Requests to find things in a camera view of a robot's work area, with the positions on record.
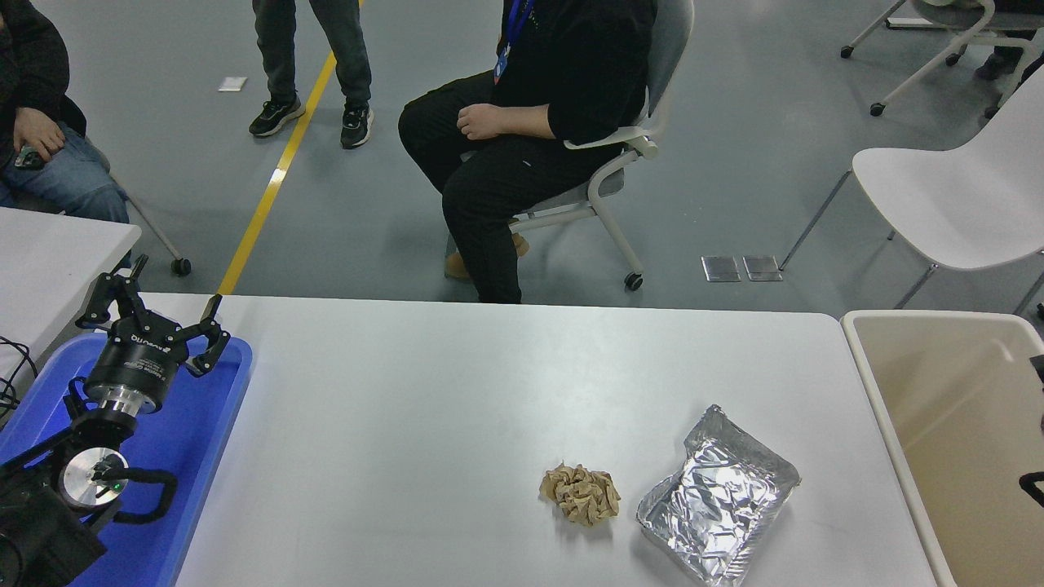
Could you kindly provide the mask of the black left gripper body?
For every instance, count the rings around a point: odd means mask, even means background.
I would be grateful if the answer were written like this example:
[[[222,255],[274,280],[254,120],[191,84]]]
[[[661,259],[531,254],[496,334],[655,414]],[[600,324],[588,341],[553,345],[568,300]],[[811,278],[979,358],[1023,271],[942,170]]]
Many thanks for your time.
[[[180,326],[166,316],[121,316],[108,331],[101,356],[86,379],[86,394],[101,404],[112,389],[138,391],[147,406],[161,406],[181,363],[187,343],[173,342]]]

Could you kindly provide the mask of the person's right hand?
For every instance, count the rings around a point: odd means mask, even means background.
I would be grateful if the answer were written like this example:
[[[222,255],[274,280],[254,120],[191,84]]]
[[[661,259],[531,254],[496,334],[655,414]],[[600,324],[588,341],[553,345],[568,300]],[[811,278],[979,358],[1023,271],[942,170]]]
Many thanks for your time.
[[[60,124],[43,111],[29,107],[15,109],[11,146],[16,155],[29,145],[45,163],[49,163],[65,143],[66,136]]]

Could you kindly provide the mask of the person's left hand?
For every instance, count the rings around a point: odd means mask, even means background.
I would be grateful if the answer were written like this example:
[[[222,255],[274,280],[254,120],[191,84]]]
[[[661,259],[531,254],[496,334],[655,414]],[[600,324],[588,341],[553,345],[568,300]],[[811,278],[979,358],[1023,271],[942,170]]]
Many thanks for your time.
[[[492,139],[507,133],[507,108],[498,105],[466,105],[458,113],[456,127],[470,141]]]

